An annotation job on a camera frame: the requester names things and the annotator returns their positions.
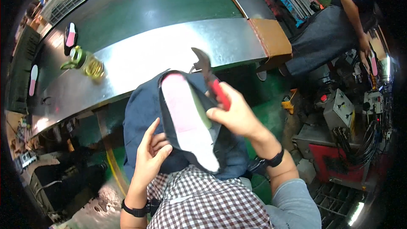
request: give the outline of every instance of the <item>workstation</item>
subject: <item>workstation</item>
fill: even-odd
[[[125,104],[140,85],[168,69],[200,72],[192,47],[208,55],[221,81],[244,94],[256,116],[290,151],[300,176],[316,186],[313,193],[309,189],[323,228],[351,219],[361,196],[377,191],[383,181],[386,167],[377,165],[391,160],[395,65],[379,25],[369,31],[376,72],[366,75],[352,48],[309,74],[315,84],[311,91],[297,84],[292,93],[292,83],[278,67],[293,58],[289,39],[324,8],[323,0],[81,0],[62,15],[46,17],[56,12],[54,1],[42,9],[48,32],[27,26],[11,63],[6,109],[23,115],[24,145],[36,143],[15,160],[23,184],[30,186],[32,176],[27,182],[26,174],[35,170],[30,165],[47,160],[42,157],[52,160],[80,146],[95,148],[93,159],[106,162],[110,178],[101,191],[114,192],[96,201],[92,191],[82,192],[86,201],[68,204],[65,218],[57,211],[61,207],[41,207],[54,228],[78,223],[92,228],[96,222],[82,210],[76,212],[80,205],[95,216],[108,214],[111,221],[104,226],[113,228],[118,218],[114,206],[129,185],[123,170],[125,143],[116,143],[123,137],[115,136]],[[87,69],[92,60],[102,66],[97,73]],[[266,70],[267,80],[259,81],[256,73]],[[254,159],[250,144],[248,150]],[[358,150],[363,156],[357,156]],[[355,158],[343,163],[343,157]],[[262,176],[252,179],[260,198],[269,194],[267,185]],[[43,188],[32,187],[37,201],[38,195],[46,198]],[[263,201],[270,203],[267,197]]]

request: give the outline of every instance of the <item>checkered shirt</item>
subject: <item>checkered shirt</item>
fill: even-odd
[[[157,175],[147,188],[147,198],[162,201],[150,229],[273,229],[264,206],[239,179],[221,181],[194,165]]]

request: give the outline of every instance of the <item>worker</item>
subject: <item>worker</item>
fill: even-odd
[[[171,173],[158,174],[172,146],[165,134],[153,135],[157,118],[147,129],[137,150],[129,191],[122,202],[120,227],[146,228],[147,200],[161,201],[149,228],[321,228],[321,216],[305,182],[287,150],[260,123],[242,94],[220,84],[231,102],[230,110],[211,108],[206,115],[236,135],[248,138],[259,157],[268,159],[267,174],[273,195],[265,205],[251,191],[246,178],[219,180],[194,165]]]
[[[376,24],[376,17],[373,0],[332,0],[290,39],[293,59],[279,67],[281,74],[306,74],[353,48],[358,48],[361,62],[370,71],[366,32]]]

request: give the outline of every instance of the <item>black wrist strap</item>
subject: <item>black wrist strap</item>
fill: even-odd
[[[284,155],[284,149],[281,147],[281,151],[280,153],[278,153],[275,157],[273,157],[272,159],[264,159],[264,161],[266,162],[266,164],[268,166],[271,167],[276,167],[279,164],[281,164],[282,161],[282,156]]]
[[[130,209],[126,206],[125,200],[122,201],[122,209],[125,212],[135,216],[136,218],[143,218],[147,213],[150,213],[151,216],[154,216],[155,212],[157,211],[158,207],[160,206],[160,201],[153,198],[153,200],[147,200],[146,205],[142,209]]]

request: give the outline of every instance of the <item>pliers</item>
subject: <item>pliers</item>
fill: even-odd
[[[219,85],[218,78],[216,78],[216,76],[212,73],[209,56],[198,48],[193,47],[191,49],[198,57],[198,62],[194,64],[195,69],[202,70],[203,79],[205,80],[206,86],[208,86],[210,95],[214,99],[218,98],[220,100],[220,102],[223,104],[224,110],[229,110],[230,101],[223,93],[223,90]]]

